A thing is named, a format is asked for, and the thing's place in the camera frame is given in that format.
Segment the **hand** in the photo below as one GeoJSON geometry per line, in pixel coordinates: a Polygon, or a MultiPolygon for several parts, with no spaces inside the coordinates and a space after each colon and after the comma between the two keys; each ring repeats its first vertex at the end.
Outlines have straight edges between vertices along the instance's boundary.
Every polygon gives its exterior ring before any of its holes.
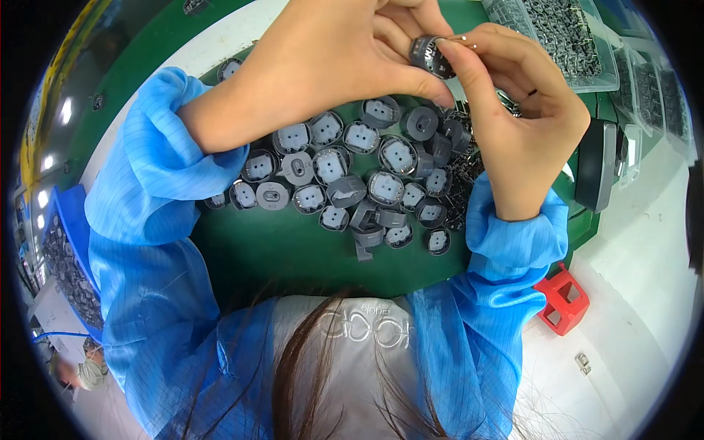
{"type": "Polygon", "coordinates": [[[237,74],[179,116],[212,153],[359,99],[412,94],[451,107],[441,80],[408,65],[421,34],[452,34],[437,0],[291,0],[237,74]]]}
{"type": "Polygon", "coordinates": [[[496,215],[533,218],[589,126],[589,111],[537,42],[491,23],[465,36],[438,48],[465,89],[496,215]],[[523,118],[506,111],[494,87],[520,103],[523,118]]]}

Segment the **right hand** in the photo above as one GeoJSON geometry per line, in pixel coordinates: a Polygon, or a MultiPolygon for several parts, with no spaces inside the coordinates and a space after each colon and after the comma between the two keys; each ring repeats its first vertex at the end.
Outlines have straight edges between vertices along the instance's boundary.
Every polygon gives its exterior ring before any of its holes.
{"type": "Polygon", "coordinates": [[[536,217],[584,136],[589,111],[534,40],[493,23],[465,36],[461,42],[440,39],[438,47],[467,95],[496,216],[506,221],[536,217]],[[504,108],[494,87],[520,103],[523,118],[504,108]]]}

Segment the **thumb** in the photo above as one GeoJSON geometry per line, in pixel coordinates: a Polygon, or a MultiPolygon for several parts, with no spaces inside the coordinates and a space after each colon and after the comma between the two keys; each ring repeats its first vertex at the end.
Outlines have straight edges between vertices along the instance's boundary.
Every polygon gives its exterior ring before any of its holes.
{"type": "Polygon", "coordinates": [[[499,115],[503,109],[496,96],[494,83],[479,56],[471,49],[447,39],[437,39],[438,49],[452,65],[457,78],[465,90],[470,105],[472,121],[499,115]]]}
{"type": "Polygon", "coordinates": [[[442,108],[455,106],[452,92],[445,83],[423,69],[393,63],[387,75],[388,78],[393,78],[393,85],[391,86],[392,90],[386,94],[419,96],[433,101],[436,106],[442,108]]]}

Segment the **sleeve cuff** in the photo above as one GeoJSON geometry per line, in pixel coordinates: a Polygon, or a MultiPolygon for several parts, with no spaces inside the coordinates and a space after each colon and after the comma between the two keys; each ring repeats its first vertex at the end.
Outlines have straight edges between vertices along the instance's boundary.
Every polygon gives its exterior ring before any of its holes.
{"type": "Polygon", "coordinates": [[[544,268],[567,255],[567,206],[551,189],[540,214],[523,222],[496,217],[486,172],[474,183],[467,208],[467,246],[494,266],[544,268]]]}

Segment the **left hand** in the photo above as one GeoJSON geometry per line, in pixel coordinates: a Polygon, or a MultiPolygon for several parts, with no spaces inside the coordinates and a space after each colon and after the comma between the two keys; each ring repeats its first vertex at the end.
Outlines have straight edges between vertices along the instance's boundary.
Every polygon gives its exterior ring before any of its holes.
{"type": "Polygon", "coordinates": [[[437,0],[291,0],[237,74],[179,116],[213,153],[359,99],[411,94],[452,107],[440,79],[408,65],[422,34],[452,34],[437,0]]]}

